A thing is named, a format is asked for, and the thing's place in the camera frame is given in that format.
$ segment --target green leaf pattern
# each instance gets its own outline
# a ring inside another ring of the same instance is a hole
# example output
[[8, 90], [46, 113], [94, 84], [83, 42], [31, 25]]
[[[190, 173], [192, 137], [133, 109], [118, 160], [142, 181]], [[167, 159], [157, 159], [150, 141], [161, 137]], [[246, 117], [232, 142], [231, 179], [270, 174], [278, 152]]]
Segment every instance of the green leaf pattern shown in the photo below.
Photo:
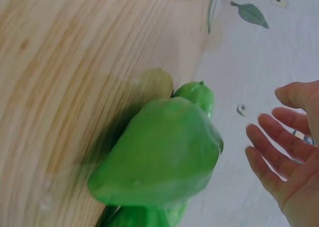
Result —
[[237, 4], [233, 1], [230, 4], [238, 7], [238, 13], [243, 20], [269, 29], [263, 14], [253, 4]]

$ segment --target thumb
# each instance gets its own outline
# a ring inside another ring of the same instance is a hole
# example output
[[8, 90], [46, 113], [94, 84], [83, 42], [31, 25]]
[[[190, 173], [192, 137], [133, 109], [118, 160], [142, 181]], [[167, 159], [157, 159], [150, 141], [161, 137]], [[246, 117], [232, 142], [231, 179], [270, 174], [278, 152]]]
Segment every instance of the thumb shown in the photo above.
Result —
[[310, 131], [319, 143], [319, 81], [290, 83], [276, 89], [275, 94], [283, 105], [306, 111]]

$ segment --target wooden surface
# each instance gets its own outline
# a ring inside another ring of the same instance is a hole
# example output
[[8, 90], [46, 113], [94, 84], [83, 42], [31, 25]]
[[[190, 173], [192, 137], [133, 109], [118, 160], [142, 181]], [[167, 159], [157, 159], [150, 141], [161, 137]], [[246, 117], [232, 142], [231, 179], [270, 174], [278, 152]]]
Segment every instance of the wooden surface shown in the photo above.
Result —
[[0, 227], [95, 225], [88, 175], [143, 104], [192, 78], [208, 3], [0, 0]]

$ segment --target finger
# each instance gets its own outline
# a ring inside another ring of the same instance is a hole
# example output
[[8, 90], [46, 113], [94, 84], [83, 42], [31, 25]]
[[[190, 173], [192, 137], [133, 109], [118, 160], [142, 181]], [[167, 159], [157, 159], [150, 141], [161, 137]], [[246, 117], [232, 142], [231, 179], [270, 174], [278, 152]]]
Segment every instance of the finger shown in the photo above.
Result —
[[276, 199], [279, 199], [279, 190], [284, 183], [266, 164], [258, 150], [254, 147], [246, 148], [249, 165], [264, 188]]
[[275, 108], [272, 115], [284, 125], [311, 137], [307, 115], [286, 108]]
[[278, 151], [257, 126], [249, 125], [246, 133], [255, 148], [258, 149], [275, 171], [279, 175], [289, 178], [299, 164]]
[[276, 89], [275, 94], [282, 104], [306, 111], [309, 129], [319, 143], [319, 81], [291, 83]]
[[276, 89], [275, 94], [283, 105], [307, 111], [307, 105], [309, 105], [313, 95], [319, 95], [319, 81], [290, 83]]
[[283, 147], [294, 159], [305, 162], [313, 153], [317, 152], [315, 146], [305, 143], [288, 132], [270, 115], [261, 114], [258, 117], [258, 123], [267, 135]]

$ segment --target human hand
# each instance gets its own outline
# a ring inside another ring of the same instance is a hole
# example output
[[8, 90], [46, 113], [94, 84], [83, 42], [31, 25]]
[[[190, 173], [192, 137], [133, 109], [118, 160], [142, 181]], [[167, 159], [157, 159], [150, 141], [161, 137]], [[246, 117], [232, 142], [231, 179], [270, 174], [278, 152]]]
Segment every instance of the human hand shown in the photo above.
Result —
[[[282, 104], [301, 108], [307, 115], [276, 108], [273, 116], [319, 143], [319, 81], [291, 83], [277, 89], [275, 94]], [[249, 164], [292, 227], [319, 227], [319, 149], [289, 133], [277, 120], [267, 114], [258, 117], [266, 134], [302, 163], [283, 155], [257, 126], [251, 124], [246, 129], [254, 146], [246, 148]], [[287, 181], [281, 180], [262, 157]]]

